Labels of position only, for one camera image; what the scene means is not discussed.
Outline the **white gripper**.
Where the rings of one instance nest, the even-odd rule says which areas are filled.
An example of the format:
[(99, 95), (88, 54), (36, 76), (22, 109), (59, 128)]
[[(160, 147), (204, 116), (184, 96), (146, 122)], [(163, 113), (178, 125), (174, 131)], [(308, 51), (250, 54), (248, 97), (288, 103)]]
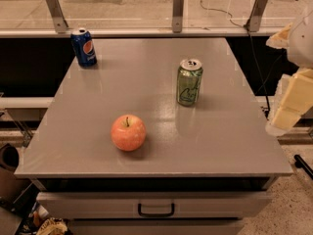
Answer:
[(293, 23), (270, 36), (268, 47), (287, 49), (290, 62), (299, 67), (293, 75), (283, 74), (265, 130), (282, 136), (313, 107), (313, 4), (308, 4)]

